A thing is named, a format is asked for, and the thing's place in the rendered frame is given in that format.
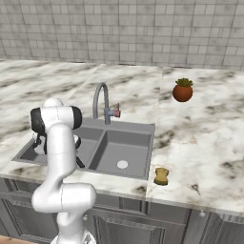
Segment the grey double basin sink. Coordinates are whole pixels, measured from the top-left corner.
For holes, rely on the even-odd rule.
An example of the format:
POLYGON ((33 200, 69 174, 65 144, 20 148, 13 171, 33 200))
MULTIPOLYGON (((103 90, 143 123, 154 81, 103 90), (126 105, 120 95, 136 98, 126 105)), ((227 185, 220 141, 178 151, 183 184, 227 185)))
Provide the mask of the grey double basin sink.
MULTIPOLYGON (((146 179, 149 174, 153 149, 154 124, 138 124, 83 118, 74 129, 76 156, 85 165, 82 170, 130 178, 146 179)), ((34 139, 14 157, 23 161, 48 166, 47 154, 37 154, 34 139)))

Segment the yellow brown sponge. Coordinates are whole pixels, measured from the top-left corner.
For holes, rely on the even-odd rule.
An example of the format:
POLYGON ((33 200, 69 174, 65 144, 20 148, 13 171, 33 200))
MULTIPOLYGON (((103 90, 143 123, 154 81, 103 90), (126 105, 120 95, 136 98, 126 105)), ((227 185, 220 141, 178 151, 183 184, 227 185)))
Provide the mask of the yellow brown sponge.
POLYGON ((165 168, 156 168, 155 169, 155 178, 154 178, 154 183, 157 185, 162 185, 162 186, 166 186, 168 184, 168 174, 169 174, 169 170, 165 169, 165 168))

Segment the plant in round brown pot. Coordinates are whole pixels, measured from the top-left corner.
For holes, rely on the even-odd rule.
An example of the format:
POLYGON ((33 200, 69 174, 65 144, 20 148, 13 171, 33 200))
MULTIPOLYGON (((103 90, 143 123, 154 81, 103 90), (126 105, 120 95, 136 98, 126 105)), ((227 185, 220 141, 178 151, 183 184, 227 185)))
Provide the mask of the plant in round brown pot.
POLYGON ((175 81, 173 98, 178 102, 187 102, 193 96, 193 81, 188 78, 179 78, 175 81))

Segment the grey panel under sink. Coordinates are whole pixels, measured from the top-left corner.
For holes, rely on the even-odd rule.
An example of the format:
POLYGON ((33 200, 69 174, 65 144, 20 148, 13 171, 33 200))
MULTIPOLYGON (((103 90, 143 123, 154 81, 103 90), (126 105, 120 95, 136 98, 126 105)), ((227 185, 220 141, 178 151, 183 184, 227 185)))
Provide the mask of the grey panel under sink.
POLYGON ((99 193, 96 206, 146 214, 148 204, 143 200, 99 193))

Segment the grey cupboard door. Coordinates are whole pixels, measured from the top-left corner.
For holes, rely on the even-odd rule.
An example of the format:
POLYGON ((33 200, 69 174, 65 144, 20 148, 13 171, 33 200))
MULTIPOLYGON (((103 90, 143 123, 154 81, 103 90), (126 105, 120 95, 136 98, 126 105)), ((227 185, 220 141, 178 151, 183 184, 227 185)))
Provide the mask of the grey cupboard door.
POLYGON ((50 244, 58 234, 55 213, 38 213, 31 205, 36 183, 0 177, 0 223, 14 238, 50 244))
POLYGON ((191 211, 183 244, 244 244, 244 217, 191 211))
POLYGON ((92 222, 97 244, 182 244, 185 233, 184 224, 102 209, 92 222))

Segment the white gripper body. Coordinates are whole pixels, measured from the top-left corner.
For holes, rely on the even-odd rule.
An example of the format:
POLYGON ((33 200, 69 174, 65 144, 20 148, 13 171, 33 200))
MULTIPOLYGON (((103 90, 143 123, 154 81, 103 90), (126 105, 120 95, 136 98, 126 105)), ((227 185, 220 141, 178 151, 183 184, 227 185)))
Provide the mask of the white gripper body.
POLYGON ((43 135, 40 135, 39 133, 35 132, 32 135, 32 138, 34 139, 33 143, 33 149, 37 154, 45 155, 47 153, 46 149, 46 137, 43 135))

